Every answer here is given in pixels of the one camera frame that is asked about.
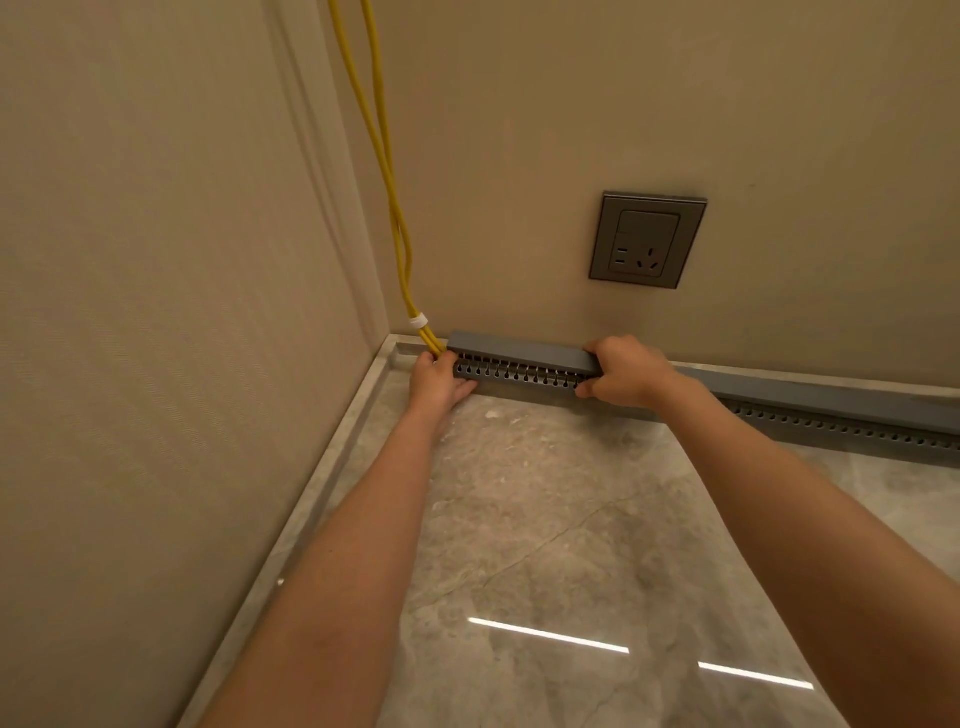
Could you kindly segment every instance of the gray cable organizer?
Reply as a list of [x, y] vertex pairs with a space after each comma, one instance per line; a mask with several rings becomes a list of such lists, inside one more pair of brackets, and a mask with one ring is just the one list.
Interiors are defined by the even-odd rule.
[[[457, 376], [572, 394], [601, 376], [596, 357], [571, 347], [454, 331]], [[744, 422], [817, 448], [960, 468], [960, 400], [804, 384], [681, 367]]]

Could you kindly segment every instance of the wall socket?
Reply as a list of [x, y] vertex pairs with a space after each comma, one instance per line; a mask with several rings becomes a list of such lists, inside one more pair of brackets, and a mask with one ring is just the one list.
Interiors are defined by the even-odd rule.
[[605, 192], [590, 277], [676, 288], [707, 201]]
[[624, 210], [618, 223], [607, 269], [612, 273], [659, 278], [680, 215]]

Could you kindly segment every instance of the wall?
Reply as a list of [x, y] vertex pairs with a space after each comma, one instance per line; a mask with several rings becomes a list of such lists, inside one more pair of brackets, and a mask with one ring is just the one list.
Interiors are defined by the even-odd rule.
[[[438, 332], [629, 331], [686, 361], [960, 384], [960, 5], [376, 9], [414, 293]], [[328, 50], [391, 325], [408, 330]], [[588, 280], [603, 190], [709, 198], [678, 290]]]
[[2, 722], [170, 725], [387, 332], [324, 37], [306, 0], [0, 36]]

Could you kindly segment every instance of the right hand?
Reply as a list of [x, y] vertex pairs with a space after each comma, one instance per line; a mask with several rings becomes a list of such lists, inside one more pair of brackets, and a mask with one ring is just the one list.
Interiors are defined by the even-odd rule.
[[584, 345], [596, 354], [603, 376], [577, 387], [577, 397], [597, 399], [621, 407], [656, 409], [660, 394], [682, 378], [658, 349], [643, 346], [634, 336], [609, 336]]

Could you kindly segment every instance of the yellow cable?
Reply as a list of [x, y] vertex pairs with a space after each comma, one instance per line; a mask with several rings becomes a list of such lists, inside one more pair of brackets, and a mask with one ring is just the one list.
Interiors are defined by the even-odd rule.
[[[333, 32], [337, 37], [337, 44], [340, 46], [340, 55], [344, 59], [344, 67], [347, 69], [350, 86], [353, 88], [353, 95], [356, 97], [357, 106], [360, 107], [364, 124], [367, 126], [367, 134], [373, 145], [373, 151], [376, 153], [376, 160], [380, 167], [380, 175], [383, 177], [384, 186], [387, 188], [387, 198], [390, 201], [390, 229], [391, 235], [394, 238], [394, 253], [396, 255], [396, 274], [400, 283], [400, 294], [403, 296], [403, 302], [406, 305], [407, 315], [413, 319], [420, 315], [420, 310], [414, 304], [413, 298], [410, 295], [413, 248], [410, 244], [410, 231], [407, 228], [406, 220], [403, 217], [403, 210], [400, 208], [399, 198], [396, 194], [393, 151], [390, 143], [390, 125], [387, 121], [387, 109], [383, 93], [380, 41], [376, 32], [373, 9], [370, 6], [370, 0], [361, 0], [364, 21], [367, 24], [367, 39], [370, 43], [373, 66], [373, 99], [376, 103], [376, 115], [379, 122], [380, 134], [377, 133], [377, 128], [373, 124], [370, 105], [367, 103], [363, 87], [360, 85], [359, 74], [353, 62], [353, 55], [350, 52], [347, 32], [344, 30], [337, 0], [327, 0], [327, 5], [330, 8]], [[444, 345], [434, 335], [430, 326], [421, 327], [419, 334], [420, 338], [423, 339], [423, 342], [427, 345], [427, 348], [432, 351], [435, 356], [439, 356], [444, 350]]]

